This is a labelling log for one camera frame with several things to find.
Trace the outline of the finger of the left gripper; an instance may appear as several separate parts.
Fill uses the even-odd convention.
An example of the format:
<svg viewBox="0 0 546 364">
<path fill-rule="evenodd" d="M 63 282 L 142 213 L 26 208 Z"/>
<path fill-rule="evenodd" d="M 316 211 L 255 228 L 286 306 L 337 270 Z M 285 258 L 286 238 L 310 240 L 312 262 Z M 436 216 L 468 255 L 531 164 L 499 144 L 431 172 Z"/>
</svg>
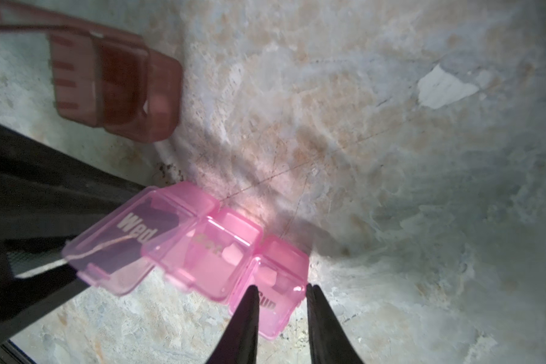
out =
<svg viewBox="0 0 546 364">
<path fill-rule="evenodd" d="M 0 241 L 76 236 L 143 189 L 0 125 Z"/>
<path fill-rule="evenodd" d="M 0 244 L 0 345 L 87 288 L 69 265 L 29 278 L 15 277 Z"/>
</svg>

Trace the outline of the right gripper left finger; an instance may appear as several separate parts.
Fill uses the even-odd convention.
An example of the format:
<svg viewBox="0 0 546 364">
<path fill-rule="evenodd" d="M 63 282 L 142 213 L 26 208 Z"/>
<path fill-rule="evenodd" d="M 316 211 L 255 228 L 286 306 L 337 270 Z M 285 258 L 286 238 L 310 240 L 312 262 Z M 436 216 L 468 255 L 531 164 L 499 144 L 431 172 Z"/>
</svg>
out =
<svg viewBox="0 0 546 364">
<path fill-rule="evenodd" d="M 251 285 L 245 291 L 215 350 L 206 364 L 255 364 L 259 337 L 259 291 Z"/>
</svg>

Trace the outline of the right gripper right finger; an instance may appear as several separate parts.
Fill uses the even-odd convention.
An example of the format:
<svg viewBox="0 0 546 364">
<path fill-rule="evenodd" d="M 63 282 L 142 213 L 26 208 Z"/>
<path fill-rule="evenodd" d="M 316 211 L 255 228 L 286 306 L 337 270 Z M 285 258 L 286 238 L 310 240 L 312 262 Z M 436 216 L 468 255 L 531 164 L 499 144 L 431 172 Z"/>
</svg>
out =
<svg viewBox="0 0 546 364">
<path fill-rule="evenodd" d="M 320 286 L 306 286 L 309 348 L 312 363 L 363 364 Z"/>
</svg>

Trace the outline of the pink pillbox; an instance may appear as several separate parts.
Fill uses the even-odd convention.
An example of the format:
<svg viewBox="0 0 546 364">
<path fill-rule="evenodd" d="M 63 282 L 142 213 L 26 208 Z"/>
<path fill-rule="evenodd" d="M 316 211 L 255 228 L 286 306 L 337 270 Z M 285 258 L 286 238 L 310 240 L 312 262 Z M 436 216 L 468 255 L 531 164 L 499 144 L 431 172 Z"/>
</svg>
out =
<svg viewBox="0 0 546 364">
<path fill-rule="evenodd" d="M 237 310 L 258 290 L 273 340 L 306 296 L 309 257 L 189 182 L 149 187 L 70 241 L 62 256 L 88 285 L 129 294 L 155 268 L 183 292 Z"/>
</svg>

